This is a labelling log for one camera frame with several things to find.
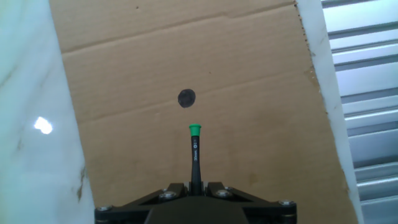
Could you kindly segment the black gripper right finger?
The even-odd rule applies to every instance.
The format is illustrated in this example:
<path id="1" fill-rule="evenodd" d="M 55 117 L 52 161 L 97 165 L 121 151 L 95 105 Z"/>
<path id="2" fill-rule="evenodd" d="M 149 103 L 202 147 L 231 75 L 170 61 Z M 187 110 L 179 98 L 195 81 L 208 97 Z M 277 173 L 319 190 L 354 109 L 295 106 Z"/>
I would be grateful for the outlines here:
<path id="1" fill-rule="evenodd" d="M 297 224 L 297 204 L 292 200 L 269 202 L 221 182 L 209 182 L 204 187 L 206 197 L 237 205 L 249 223 Z"/>

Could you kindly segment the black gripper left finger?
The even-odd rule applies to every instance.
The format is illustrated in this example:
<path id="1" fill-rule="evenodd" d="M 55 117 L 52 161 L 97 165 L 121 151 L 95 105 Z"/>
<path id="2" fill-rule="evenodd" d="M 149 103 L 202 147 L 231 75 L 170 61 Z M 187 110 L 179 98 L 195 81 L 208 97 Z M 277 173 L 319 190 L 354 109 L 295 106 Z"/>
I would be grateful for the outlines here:
<path id="1" fill-rule="evenodd" d="M 170 184 L 122 206 L 103 205 L 95 209 L 95 224 L 145 223 L 150 211 L 156 205 L 189 196 L 184 183 Z"/>

